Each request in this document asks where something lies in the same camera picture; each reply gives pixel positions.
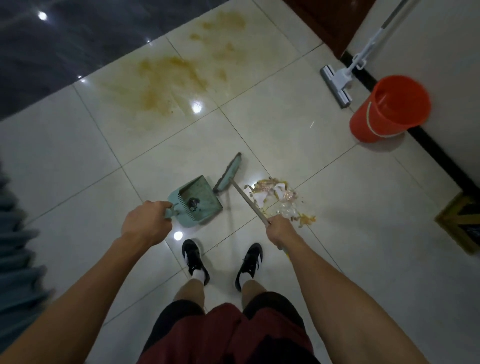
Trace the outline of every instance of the black marble floor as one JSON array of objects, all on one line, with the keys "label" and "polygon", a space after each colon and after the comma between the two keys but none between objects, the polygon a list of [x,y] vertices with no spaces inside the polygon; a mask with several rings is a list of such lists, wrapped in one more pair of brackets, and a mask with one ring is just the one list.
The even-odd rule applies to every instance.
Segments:
[{"label": "black marble floor", "polygon": [[225,1],[3,0],[0,119]]}]

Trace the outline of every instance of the person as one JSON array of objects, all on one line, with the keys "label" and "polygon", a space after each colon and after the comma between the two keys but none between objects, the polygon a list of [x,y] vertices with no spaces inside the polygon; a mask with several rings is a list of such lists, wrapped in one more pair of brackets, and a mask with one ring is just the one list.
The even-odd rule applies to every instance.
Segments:
[{"label": "person", "polygon": [[[0,356],[0,364],[84,363],[119,288],[140,257],[172,229],[168,202],[146,201],[131,211],[105,255]],[[334,364],[426,363],[426,359],[360,287],[317,255],[280,215],[268,239],[288,250],[313,324]],[[182,247],[192,276],[160,314],[138,360],[159,363],[317,363],[293,305],[254,278],[262,247],[248,250],[235,287],[243,312],[225,303],[205,314],[209,275],[191,240]]]}]

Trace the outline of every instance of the foot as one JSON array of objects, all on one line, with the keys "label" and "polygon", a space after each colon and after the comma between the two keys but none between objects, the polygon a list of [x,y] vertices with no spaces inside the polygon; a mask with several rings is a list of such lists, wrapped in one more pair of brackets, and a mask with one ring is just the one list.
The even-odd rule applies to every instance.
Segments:
[{"label": "foot", "polygon": [[187,263],[188,272],[191,276],[193,275],[194,270],[202,270],[205,273],[204,286],[206,286],[210,280],[210,276],[200,259],[200,250],[198,249],[197,244],[195,244],[193,240],[185,240],[181,247],[181,254],[183,259],[185,259],[185,263]]},{"label": "foot", "polygon": [[260,268],[260,264],[264,259],[264,252],[262,246],[259,243],[254,243],[248,249],[245,258],[243,259],[243,264],[240,267],[240,270],[237,274],[237,279],[235,279],[235,288],[238,292],[241,292],[240,286],[240,274],[248,273],[251,275],[252,279],[255,276],[255,272]]}]

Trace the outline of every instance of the person's left hand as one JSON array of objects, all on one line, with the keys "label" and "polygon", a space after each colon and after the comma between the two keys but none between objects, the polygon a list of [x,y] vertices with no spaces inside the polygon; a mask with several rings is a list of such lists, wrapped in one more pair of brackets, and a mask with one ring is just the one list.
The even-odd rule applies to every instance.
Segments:
[{"label": "person's left hand", "polygon": [[165,210],[172,207],[166,201],[145,201],[130,211],[121,227],[122,236],[141,239],[151,247],[163,241],[172,230],[172,220],[165,218]]}]

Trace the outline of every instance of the white bucket handle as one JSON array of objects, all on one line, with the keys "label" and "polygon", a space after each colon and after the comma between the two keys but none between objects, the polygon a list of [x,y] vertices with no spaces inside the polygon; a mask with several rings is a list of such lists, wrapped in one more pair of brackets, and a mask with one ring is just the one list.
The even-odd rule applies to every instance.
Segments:
[{"label": "white bucket handle", "polygon": [[370,102],[368,103],[368,106],[367,106],[367,126],[368,126],[368,128],[370,129],[370,131],[371,131],[372,133],[374,133],[376,136],[379,136],[379,137],[381,137],[381,138],[391,138],[391,137],[394,137],[394,136],[397,136],[397,135],[400,135],[400,134],[403,133],[403,132],[399,132],[399,133],[390,134],[390,135],[380,135],[380,134],[378,134],[377,132],[375,132],[375,130],[373,130],[373,129],[372,129],[372,126],[370,125],[370,117],[369,117],[369,115],[370,115],[370,106],[371,106],[371,105],[372,105],[372,102],[370,101]]}]

